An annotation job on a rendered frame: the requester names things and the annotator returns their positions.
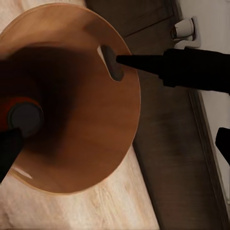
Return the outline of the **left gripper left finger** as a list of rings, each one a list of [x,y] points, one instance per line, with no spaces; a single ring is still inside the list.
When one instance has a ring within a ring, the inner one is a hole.
[[[0,184],[23,147],[24,138],[19,127],[0,132]]]

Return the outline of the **trash can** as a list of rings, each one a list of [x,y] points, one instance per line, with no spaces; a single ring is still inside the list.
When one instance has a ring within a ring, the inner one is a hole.
[[[31,8],[0,34],[0,98],[38,102],[42,127],[8,171],[38,192],[69,196],[108,178],[127,155],[141,106],[136,68],[120,64],[111,78],[98,47],[131,55],[116,29],[97,13],[72,3]]]

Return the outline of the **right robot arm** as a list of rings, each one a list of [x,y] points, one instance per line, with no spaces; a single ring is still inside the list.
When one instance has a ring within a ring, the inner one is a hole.
[[[181,40],[162,55],[118,55],[116,62],[150,72],[168,87],[186,87],[230,94],[230,55],[199,50],[202,44],[198,18],[175,24],[170,35]],[[187,40],[192,36],[192,41]]]

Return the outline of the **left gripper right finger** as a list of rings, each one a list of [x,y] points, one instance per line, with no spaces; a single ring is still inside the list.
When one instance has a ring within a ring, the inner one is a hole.
[[[215,144],[230,165],[230,129],[220,127]]]

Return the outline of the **can of soda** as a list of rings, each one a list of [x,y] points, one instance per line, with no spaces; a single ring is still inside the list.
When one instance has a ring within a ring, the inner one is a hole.
[[[38,102],[26,97],[0,98],[0,132],[20,128],[31,138],[42,127],[43,113]]]

